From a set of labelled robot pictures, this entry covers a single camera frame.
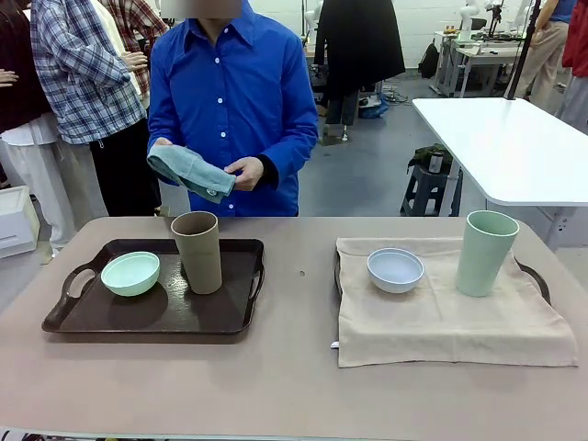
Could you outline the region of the person's left hand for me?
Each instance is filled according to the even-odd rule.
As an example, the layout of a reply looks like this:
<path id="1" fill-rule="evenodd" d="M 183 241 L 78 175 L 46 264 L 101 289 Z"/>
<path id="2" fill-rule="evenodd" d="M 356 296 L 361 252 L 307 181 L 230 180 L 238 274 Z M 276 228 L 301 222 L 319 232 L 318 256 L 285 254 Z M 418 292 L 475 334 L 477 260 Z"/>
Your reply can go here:
<path id="1" fill-rule="evenodd" d="M 235 175 L 233 189 L 236 191 L 252 191 L 265 173 L 262 161 L 256 157 L 241 158 L 224 168 L 227 174 Z"/>

